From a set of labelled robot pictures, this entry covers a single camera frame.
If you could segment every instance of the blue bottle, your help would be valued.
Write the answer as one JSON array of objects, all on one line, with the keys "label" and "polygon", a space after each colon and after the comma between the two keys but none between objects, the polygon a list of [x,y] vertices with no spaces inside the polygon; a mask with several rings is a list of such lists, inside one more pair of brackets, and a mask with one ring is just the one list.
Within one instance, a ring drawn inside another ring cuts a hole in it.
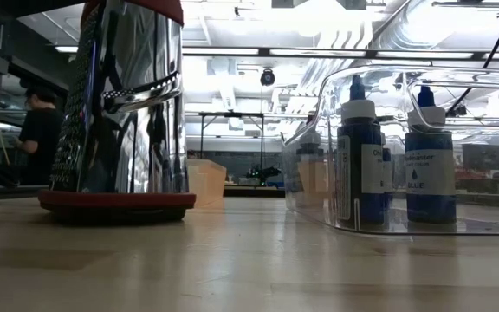
[{"label": "blue bottle", "polygon": [[361,78],[353,77],[350,101],[341,106],[338,128],[337,207],[342,222],[383,224],[382,146],[374,102],[366,100]]},{"label": "blue bottle", "polygon": [[382,136],[382,185],[385,188],[383,205],[385,211],[392,208],[392,196],[394,192],[393,176],[392,176],[392,153],[390,148],[385,148],[386,137],[384,133]]},{"label": "blue bottle", "polygon": [[[418,105],[432,125],[445,123],[445,111],[434,103],[429,87],[421,87]],[[408,114],[405,135],[407,218],[412,222],[456,222],[456,190],[451,133],[424,124],[417,110]]]}]

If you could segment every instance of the exposed ceiling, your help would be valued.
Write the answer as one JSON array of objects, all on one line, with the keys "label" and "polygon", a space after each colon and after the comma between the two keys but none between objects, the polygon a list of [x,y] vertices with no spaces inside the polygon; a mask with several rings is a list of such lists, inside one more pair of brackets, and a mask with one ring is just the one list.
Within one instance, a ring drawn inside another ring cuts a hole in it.
[{"label": "exposed ceiling", "polygon": [[[490,50],[499,36],[499,8],[440,8],[433,0],[411,0],[384,29],[373,33],[406,0],[367,0],[366,11],[345,10],[335,0],[308,0],[295,8],[278,9],[273,0],[183,1],[184,46],[298,47],[363,49],[474,49]],[[234,8],[238,7],[239,16]],[[55,45],[76,45],[82,5],[21,19]],[[401,41],[408,40],[409,45]],[[218,63],[229,63],[228,74],[218,75]],[[235,99],[236,110],[272,114],[307,114],[317,102],[321,81],[334,71],[357,66],[351,60],[298,58],[185,57],[186,111],[224,111],[225,96]],[[482,62],[435,65],[481,67]],[[498,67],[494,62],[491,67]],[[263,68],[275,72],[274,87],[262,87]],[[225,91],[231,86],[231,93]],[[188,134],[199,134],[200,119],[187,118]],[[224,133],[223,127],[210,127]],[[269,134],[293,132],[299,121],[268,120]],[[253,129],[247,120],[248,129]]]}]

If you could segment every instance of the man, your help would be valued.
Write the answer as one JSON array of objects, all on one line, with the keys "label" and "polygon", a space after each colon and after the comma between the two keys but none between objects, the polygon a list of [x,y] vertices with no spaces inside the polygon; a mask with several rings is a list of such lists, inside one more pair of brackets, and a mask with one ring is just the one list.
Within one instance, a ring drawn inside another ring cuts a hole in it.
[{"label": "man", "polygon": [[24,185],[49,183],[63,121],[63,113],[55,108],[55,100],[55,94],[46,88],[26,91],[26,104],[31,110],[26,114],[23,130],[16,139],[16,148],[29,155],[22,175]]}]

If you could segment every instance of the ductwork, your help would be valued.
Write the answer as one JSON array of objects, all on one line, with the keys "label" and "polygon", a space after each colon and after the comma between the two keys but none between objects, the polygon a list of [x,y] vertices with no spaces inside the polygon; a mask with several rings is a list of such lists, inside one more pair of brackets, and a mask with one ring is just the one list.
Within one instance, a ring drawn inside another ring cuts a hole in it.
[{"label": "ductwork", "polygon": [[[349,30],[336,30],[321,35],[317,48],[324,49],[363,49],[373,37],[373,28],[370,21],[355,24]],[[317,95],[322,80],[328,75],[340,71],[349,65],[348,60],[312,59],[309,61],[298,93]]]},{"label": "ductwork", "polygon": [[[219,81],[219,91],[223,100],[225,111],[239,111],[236,96],[234,95],[234,82],[232,76],[236,74],[236,62],[232,59],[217,57],[210,61],[211,71]],[[229,130],[243,130],[243,120],[229,118]]]},{"label": "ductwork", "polygon": [[[425,29],[430,26],[434,27],[434,25],[429,25],[429,18],[433,16],[432,0],[411,0],[404,6],[386,29],[371,42],[372,49],[432,49],[454,31],[453,27],[444,27],[442,23],[436,25],[436,31],[425,33]],[[421,20],[422,25],[418,27],[416,22]]]}]

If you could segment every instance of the white label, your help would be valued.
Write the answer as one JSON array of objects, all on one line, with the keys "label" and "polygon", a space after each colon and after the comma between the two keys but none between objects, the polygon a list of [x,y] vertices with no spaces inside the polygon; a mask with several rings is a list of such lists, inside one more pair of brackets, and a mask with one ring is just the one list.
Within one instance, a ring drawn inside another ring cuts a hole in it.
[{"label": "white label", "polygon": [[407,193],[454,195],[456,180],[451,150],[417,150],[405,153]]},{"label": "white label", "polygon": [[361,145],[361,192],[382,194],[382,146]]},{"label": "white label", "polygon": [[352,213],[352,175],[350,171],[350,137],[338,137],[338,218],[349,220]]},{"label": "white label", "polygon": [[385,192],[393,192],[394,186],[392,182],[392,162],[391,161],[383,161],[382,162],[382,184],[385,187]]}]

